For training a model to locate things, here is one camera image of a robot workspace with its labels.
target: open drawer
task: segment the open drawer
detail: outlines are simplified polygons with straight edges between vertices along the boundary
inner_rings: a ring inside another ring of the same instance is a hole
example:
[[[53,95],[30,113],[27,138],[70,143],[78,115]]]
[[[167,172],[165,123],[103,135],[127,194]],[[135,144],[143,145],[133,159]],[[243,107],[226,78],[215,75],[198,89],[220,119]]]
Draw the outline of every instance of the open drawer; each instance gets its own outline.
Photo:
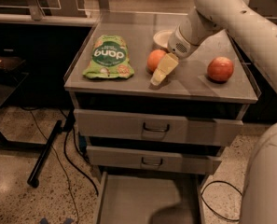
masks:
[[[204,224],[195,175],[103,172],[94,224]]]
[[[229,146],[242,127],[241,120],[231,119],[196,119],[84,109],[76,109],[74,114],[83,136],[181,144]]]
[[[90,163],[106,167],[213,175],[221,160],[217,157],[181,153],[88,146]]]

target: drawer handle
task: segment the drawer handle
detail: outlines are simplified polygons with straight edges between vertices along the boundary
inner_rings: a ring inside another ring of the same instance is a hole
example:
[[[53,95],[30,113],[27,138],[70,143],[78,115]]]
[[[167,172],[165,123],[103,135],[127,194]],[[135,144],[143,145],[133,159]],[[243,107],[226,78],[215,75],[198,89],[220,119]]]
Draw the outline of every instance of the drawer handle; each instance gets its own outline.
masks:
[[[150,131],[150,132],[160,132],[160,133],[167,133],[170,129],[170,125],[167,124],[166,128],[165,129],[153,129],[153,128],[147,128],[146,127],[146,124],[144,122],[144,126],[143,126],[144,130],[146,131]]]
[[[144,164],[144,165],[159,167],[159,166],[161,166],[163,164],[163,159],[160,159],[159,163],[154,163],[154,162],[145,161],[145,158],[142,157],[141,163]]]

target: yellow object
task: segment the yellow object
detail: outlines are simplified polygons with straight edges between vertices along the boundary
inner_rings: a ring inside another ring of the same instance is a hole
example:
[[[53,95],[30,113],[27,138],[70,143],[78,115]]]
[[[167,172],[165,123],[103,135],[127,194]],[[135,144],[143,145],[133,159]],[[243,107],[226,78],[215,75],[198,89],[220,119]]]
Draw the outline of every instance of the yellow object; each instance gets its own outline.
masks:
[[[154,86],[158,86],[178,65],[178,58],[172,53],[167,53],[158,64],[153,77],[150,80]]]

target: red apple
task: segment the red apple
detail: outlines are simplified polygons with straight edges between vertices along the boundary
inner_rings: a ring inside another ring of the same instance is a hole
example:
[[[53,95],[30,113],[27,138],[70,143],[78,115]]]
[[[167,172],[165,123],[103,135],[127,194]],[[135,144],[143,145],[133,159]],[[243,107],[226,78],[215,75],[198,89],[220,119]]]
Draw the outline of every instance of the red apple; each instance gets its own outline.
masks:
[[[233,74],[233,62],[227,57],[215,57],[207,67],[207,75],[217,82],[226,82]]]

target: bowl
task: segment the bowl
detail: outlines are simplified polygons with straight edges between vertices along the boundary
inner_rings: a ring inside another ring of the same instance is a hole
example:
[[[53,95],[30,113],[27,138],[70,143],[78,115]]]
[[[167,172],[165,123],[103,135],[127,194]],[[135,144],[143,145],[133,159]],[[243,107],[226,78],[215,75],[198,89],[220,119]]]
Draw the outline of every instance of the bowl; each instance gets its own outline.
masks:
[[[166,51],[168,51],[168,40],[172,32],[172,30],[161,30],[154,34],[153,40],[156,49],[165,49]]]

